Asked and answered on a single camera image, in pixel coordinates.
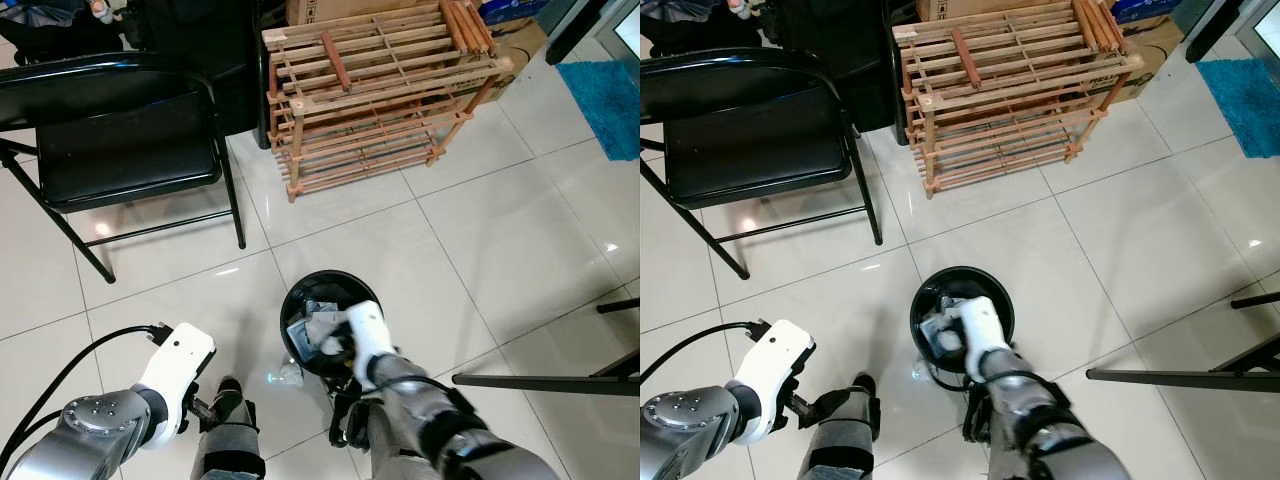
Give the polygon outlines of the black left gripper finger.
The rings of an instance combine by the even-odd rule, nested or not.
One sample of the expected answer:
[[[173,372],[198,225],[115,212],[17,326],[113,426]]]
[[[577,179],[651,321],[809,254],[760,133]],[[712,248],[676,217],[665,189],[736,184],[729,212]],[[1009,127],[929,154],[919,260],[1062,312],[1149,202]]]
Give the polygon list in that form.
[[[850,396],[851,390],[829,390],[812,403],[804,403],[801,399],[800,429],[815,426],[829,419],[849,401]]]
[[[219,392],[210,406],[212,420],[209,429],[221,425],[251,426],[251,402],[241,392]]]

